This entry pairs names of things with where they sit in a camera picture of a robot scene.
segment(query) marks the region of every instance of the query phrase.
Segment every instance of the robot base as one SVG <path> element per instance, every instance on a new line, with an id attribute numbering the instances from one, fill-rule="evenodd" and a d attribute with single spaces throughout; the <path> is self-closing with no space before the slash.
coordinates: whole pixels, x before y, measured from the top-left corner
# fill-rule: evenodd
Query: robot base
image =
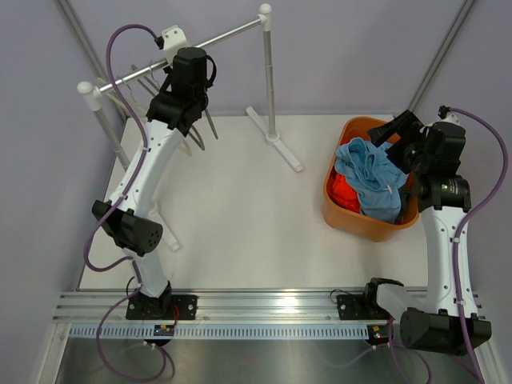
<path id="1" fill-rule="evenodd" d="M 179 320 L 195 320 L 198 297 L 194 294 L 171 294 L 170 284 L 157 298 L 138 293 L 128 301 L 126 320 L 174 320 L 173 308 Z"/>
<path id="2" fill-rule="evenodd" d="M 466 318 L 466 324 L 473 348 L 490 339 L 490 322 Z M 447 314 L 427 314 L 407 309 L 400 319 L 400 339 L 405 348 L 412 350 L 457 356 L 467 354 L 460 319 Z"/>

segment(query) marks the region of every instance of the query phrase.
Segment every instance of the white floor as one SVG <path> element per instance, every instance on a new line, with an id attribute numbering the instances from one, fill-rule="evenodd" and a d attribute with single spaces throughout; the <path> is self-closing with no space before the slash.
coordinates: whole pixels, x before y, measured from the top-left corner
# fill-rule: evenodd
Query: white floor
<path id="1" fill-rule="evenodd" d="M 322 186 L 345 123 L 353 116 L 279 116 L 282 140 L 304 165 L 296 174 L 264 142 L 247 117 L 214 118 L 216 141 L 202 119 L 206 151 L 188 139 L 168 165 L 156 199 L 182 248 L 158 246 L 174 288 L 360 287 L 372 277 L 426 286 L 426 241 L 421 220 L 384 243 L 330 228 L 322 217 Z M 374 116 L 390 119 L 391 116 Z M 140 141 L 130 121 L 122 144 L 132 156 Z M 117 163 L 109 191 L 120 182 Z M 94 264 L 122 256 L 98 232 Z M 123 288 L 132 276 L 125 264 L 98 274 L 86 270 L 82 289 Z"/>

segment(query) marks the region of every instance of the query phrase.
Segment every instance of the blue towel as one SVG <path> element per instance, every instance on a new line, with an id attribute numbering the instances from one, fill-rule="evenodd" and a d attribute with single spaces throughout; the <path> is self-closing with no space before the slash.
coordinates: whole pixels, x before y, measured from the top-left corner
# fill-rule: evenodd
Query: blue towel
<path id="1" fill-rule="evenodd" d="M 385 142 L 377 148 L 353 138 L 336 149 L 334 168 L 358 193 L 362 214 L 394 223 L 402 206 L 398 188 L 406 183 L 407 175 L 387 158 L 385 150 L 390 146 Z"/>

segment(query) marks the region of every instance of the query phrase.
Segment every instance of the orange laundry basket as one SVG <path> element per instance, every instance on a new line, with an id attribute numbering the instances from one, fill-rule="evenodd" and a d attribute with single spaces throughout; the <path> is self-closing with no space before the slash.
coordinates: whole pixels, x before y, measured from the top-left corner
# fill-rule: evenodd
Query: orange laundry basket
<path id="1" fill-rule="evenodd" d="M 371 128 L 381 126 L 384 123 L 385 122 L 382 120 L 377 120 L 376 118 L 352 118 L 348 121 L 347 124 L 345 124 L 342 135 L 340 136 L 338 145 L 336 147 L 340 146 L 342 142 L 347 142 L 352 138 L 363 138 L 364 140 L 370 140 L 367 131 Z M 399 137 L 394 135 L 388 141 L 395 143 L 398 139 Z M 415 196 L 411 198 L 403 219 L 400 223 L 397 224 L 381 222 L 375 218 L 369 218 L 363 214 L 358 214 L 338 206 L 331 200 L 329 194 L 327 193 L 336 177 L 336 170 L 334 169 L 335 161 L 336 155 L 333 156 L 333 159 L 330 162 L 329 171 L 327 172 L 326 176 L 326 182 L 324 182 L 323 185 L 323 196 L 325 201 L 323 204 L 322 212 L 327 224 L 338 230 L 345 230 L 347 232 L 351 232 L 352 234 L 357 234 L 359 236 L 369 238 L 374 242 L 384 242 L 385 240 L 389 240 L 394 235 L 396 235 L 399 230 L 403 230 L 412 226 L 416 220 L 418 220 L 418 200 Z M 407 179 L 409 187 L 412 186 L 412 182 L 413 178 L 410 174 L 409 178 Z"/>

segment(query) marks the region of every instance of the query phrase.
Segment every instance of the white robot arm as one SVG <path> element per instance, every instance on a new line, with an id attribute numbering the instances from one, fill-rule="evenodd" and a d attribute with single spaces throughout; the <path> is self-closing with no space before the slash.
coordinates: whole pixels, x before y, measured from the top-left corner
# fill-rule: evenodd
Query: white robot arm
<path id="1" fill-rule="evenodd" d="M 386 152 L 403 172 L 414 172 L 413 193 L 425 228 L 428 256 L 426 299 L 420 302 L 403 284 L 372 278 L 362 296 L 338 296 L 338 308 L 357 308 L 367 319 L 395 318 L 400 321 L 402 343 L 415 350 L 444 354 L 467 352 L 459 306 L 464 306 L 467 333 L 473 348 L 491 336 L 490 323 L 478 319 L 470 285 L 467 259 L 467 224 L 459 228 L 470 211 L 470 186 L 457 175 L 460 154 L 466 143 L 465 130 L 449 108 L 441 107 L 441 121 L 424 126 L 414 114 L 404 112 L 384 126 L 369 131 L 380 146 L 391 135 L 400 140 Z M 457 244 L 457 258 L 454 258 Z M 456 277 L 460 279 L 458 294 Z M 346 314 L 340 317 L 347 320 Z"/>

